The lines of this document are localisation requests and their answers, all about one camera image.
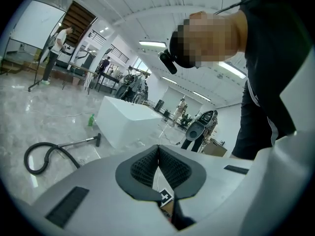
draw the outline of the white ceiling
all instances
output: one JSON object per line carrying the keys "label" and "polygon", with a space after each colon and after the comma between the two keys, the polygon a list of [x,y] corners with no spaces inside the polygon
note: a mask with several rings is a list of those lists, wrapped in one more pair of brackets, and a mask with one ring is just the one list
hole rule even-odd
{"label": "white ceiling", "polygon": [[[161,48],[141,46],[139,40],[163,41],[169,38],[176,26],[190,13],[204,10],[214,13],[239,0],[76,0],[85,6],[110,29],[103,34],[117,30],[126,44],[136,51],[139,57],[157,76],[165,76],[177,82],[186,91],[196,91],[211,99],[215,107],[229,106],[241,102],[246,79],[214,64],[209,68],[184,69],[171,75],[158,59]],[[231,13],[238,8],[227,11]],[[245,69],[244,55],[239,53],[229,60],[240,70]]]}

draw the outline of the sneaker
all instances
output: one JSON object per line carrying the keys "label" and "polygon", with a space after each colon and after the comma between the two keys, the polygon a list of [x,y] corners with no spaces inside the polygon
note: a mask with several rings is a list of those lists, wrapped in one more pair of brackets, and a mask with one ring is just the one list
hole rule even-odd
{"label": "sneaker", "polygon": [[45,84],[45,85],[49,85],[49,84],[50,84],[49,81],[44,81],[44,80],[41,80],[41,83],[42,83],[42,84]]}

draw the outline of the railing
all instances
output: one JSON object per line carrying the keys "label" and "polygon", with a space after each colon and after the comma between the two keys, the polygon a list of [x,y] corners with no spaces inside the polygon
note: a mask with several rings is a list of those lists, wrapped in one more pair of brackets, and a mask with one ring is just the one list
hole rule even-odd
{"label": "railing", "polygon": [[115,46],[110,45],[111,53],[114,54],[115,56],[117,56],[119,59],[121,59],[123,62],[127,63],[127,61],[129,60],[129,58],[123,54],[121,51],[119,51]]}
{"label": "railing", "polygon": [[[92,30],[89,34],[89,38],[93,39],[96,43],[100,44],[101,46],[105,43],[106,39],[102,37],[100,34],[98,34],[95,30]],[[110,45],[112,50],[110,51],[112,54],[117,56],[119,59],[121,59],[123,62],[127,63],[129,58],[123,54],[119,49],[117,49],[114,45]]]}
{"label": "railing", "polygon": [[95,30],[92,30],[89,34],[89,37],[93,39],[96,43],[100,44],[101,46],[105,43],[106,39],[98,34]]}

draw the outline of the vacuum hose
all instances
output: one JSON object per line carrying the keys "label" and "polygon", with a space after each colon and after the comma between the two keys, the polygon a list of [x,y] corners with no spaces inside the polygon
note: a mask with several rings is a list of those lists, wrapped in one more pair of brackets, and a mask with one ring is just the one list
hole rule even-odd
{"label": "vacuum hose", "polygon": [[[81,141],[66,143],[66,144],[59,144],[59,145],[57,145],[57,144],[46,143],[46,142],[34,144],[34,145],[30,146],[26,150],[26,152],[24,154],[24,165],[25,165],[26,169],[28,170],[28,172],[31,173],[31,174],[33,174],[33,175],[42,174],[47,169],[47,166],[49,164],[49,156],[50,156],[51,152],[54,151],[55,149],[59,149],[62,153],[64,153],[73,162],[75,167],[77,167],[77,169],[79,169],[80,168],[80,164],[63,147],[69,146],[69,145],[74,145],[74,144],[79,144],[79,143],[83,143],[83,142],[89,142],[89,141],[92,141],[92,140],[96,140],[96,146],[99,147],[100,137],[101,137],[100,133],[98,133],[97,136],[94,136],[94,137],[91,137],[91,138],[87,138],[87,139],[84,139],[84,140],[81,140]],[[30,168],[30,165],[29,165],[30,153],[34,149],[36,149],[38,147],[41,147],[41,146],[50,146],[51,148],[46,152],[46,155],[45,155],[45,158],[44,158],[44,165],[39,170],[32,170]]]}
{"label": "vacuum hose", "polygon": [[[29,166],[30,153],[33,151],[33,149],[36,149],[36,148],[41,147],[41,146],[50,146],[51,148],[46,152],[46,155],[45,155],[45,158],[44,158],[44,165],[43,165],[43,167],[41,167],[39,170],[32,170],[30,168],[30,166]],[[46,170],[46,168],[48,166],[50,153],[52,151],[54,151],[55,149],[59,149],[67,157],[69,157],[69,159],[73,162],[73,164],[75,165],[75,167],[77,167],[77,169],[80,168],[80,164],[78,164],[78,162],[73,158],[73,156],[70,155],[70,153],[68,151],[66,151],[64,148],[58,147],[57,144],[52,144],[52,143],[37,143],[37,144],[34,144],[34,145],[30,146],[28,148],[28,150],[26,150],[26,152],[24,154],[24,164],[25,164],[25,167],[28,170],[28,172],[33,174],[33,175],[42,174]]]}

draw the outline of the ceiling light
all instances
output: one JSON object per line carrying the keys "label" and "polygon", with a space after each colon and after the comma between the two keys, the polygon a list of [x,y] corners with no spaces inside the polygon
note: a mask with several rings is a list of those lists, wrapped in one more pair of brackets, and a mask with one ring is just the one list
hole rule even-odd
{"label": "ceiling light", "polygon": [[219,62],[219,66],[222,66],[223,68],[225,68],[226,70],[229,70],[230,72],[234,73],[235,75],[237,75],[238,77],[240,77],[241,79],[246,77],[246,74],[241,72],[240,70],[238,70],[236,67],[226,63],[226,62]]}
{"label": "ceiling light", "polygon": [[149,46],[157,46],[166,48],[166,44],[164,42],[156,42],[156,41],[139,41],[140,45],[149,45]]}
{"label": "ceiling light", "polygon": [[207,101],[211,101],[209,98],[207,98],[207,97],[205,97],[205,96],[203,96],[203,95],[201,95],[201,94],[199,94],[199,93],[197,93],[197,92],[195,92],[195,91],[194,91],[193,93],[196,94],[196,95],[198,95],[199,97],[201,97],[201,98],[207,100]]}
{"label": "ceiling light", "polygon": [[177,82],[172,81],[172,80],[170,80],[170,79],[168,79],[168,78],[166,78],[166,77],[164,77],[164,76],[162,76],[162,79],[165,79],[165,80],[166,80],[166,81],[168,81],[168,82],[171,82],[171,83],[177,84]]}

